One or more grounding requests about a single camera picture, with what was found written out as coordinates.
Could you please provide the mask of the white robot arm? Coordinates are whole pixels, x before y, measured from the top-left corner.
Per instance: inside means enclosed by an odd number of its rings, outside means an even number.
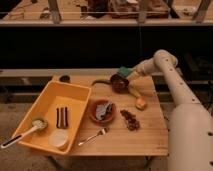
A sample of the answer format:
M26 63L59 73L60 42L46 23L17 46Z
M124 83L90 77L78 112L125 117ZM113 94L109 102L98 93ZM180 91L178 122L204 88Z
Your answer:
M120 67L117 73L133 81L161 72L175 108L169 121L168 171L213 171L213 117L176 70L177 58L160 49L153 57L132 69Z

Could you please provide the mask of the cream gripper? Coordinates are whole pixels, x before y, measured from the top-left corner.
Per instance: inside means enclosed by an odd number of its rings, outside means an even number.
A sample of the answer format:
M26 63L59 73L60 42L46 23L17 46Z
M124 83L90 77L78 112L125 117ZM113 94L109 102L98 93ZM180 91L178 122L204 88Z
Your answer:
M153 72L153 69L154 69L153 62L151 62L149 60L142 61L139 64L137 64L135 67L132 68L132 73L130 74L130 77L132 79L136 79L140 76L150 75ZM128 76L125 77L123 75L118 74L118 77L123 82L131 81L130 77L128 77Z

